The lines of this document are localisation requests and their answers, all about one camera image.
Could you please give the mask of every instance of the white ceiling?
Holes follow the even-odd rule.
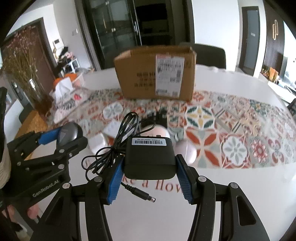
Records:
[[[40,7],[44,7],[44,6],[47,6],[47,5],[50,5],[50,4],[53,4],[55,0],[36,0],[25,12],[25,13],[28,13],[30,11],[33,11],[37,8],[40,8]]]

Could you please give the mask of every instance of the power adapter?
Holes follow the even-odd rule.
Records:
[[[175,176],[173,144],[167,137],[130,137],[126,143],[124,175],[136,180],[163,180]]]

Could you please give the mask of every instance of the person's hand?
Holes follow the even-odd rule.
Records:
[[[30,207],[28,209],[27,214],[28,214],[30,219],[36,219],[37,215],[38,215],[38,212],[39,212],[39,205],[35,204],[35,205],[33,205],[32,207]]]
[[[15,220],[15,218],[14,218],[15,208],[14,208],[12,205],[9,205],[9,206],[7,207],[7,211],[8,211],[8,214],[9,214],[10,220],[11,220],[12,222],[16,223],[16,220]],[[7,218],[7,216],[6,216],[6,211],[5,211],[5,210],[2,211],[2,214]]]
[[[7,207],[7,210],[8,210],[8,214],[9,214],[9,217],[10,217],[11,221],[16,223],[16,220],[14,218],[15,208],[12,205],[9,205]],[[27,214],[28,214],[30,219],[37,218],[38,212],[39,212],[39,205],[38,204],[33,205],[32,207],[30,207],[27,210]],[[5,210],[2,211],[2,214],[7,218]]]

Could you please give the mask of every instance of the floral tile pattern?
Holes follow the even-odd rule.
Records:
[[[253,167],[264,167],[272,165],[268,144],[264,138],[259,136],[250,136],[247,142]]]
[[[195,144],[197,148],[197,158],[192,166],[195,167],[220,167],[220,143],[218,133],[213,129],[198,130],[188,127],[186,137]]]
[[[253,99],[195,91],[190,103],[177,100],[128,100],[120,89],[93,91],[58,125],[78,123],[90,138],[113,119],[134,111],[141,119],[161,116],[173,143],[190,139],[198,168],[262,168],[296,162],[296,124],[287,109]],[[113,138],[107,137],[108,143]]]
[[[187,125],[199,130],[213,128],[215,117],[212,111],[202,106],[188,106],[185,113]]]
[[[249,168],[250,154],[247,149],[246,137],[237,134],[220,133],[222,167]]]

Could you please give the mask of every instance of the black chair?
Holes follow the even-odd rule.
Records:
[[[31,104],[27,104],[24,109],[22,110],[22,112],[19,115],[19,120],[20,122],[23,124],[25,119],[28,117],[28,115],[30,114],[30,112],[33,110],[33,107],[31,106]]]
[[[226,55],[224,49],[210,45],[191,44],[187,42],[182,42],[180,45],[192,47],[196,52],[196,64],[226,69]]]
[[[296,98],[287,106],[287,108],[293,116],[293,119],[295,119],[294,116],[296,114]]]

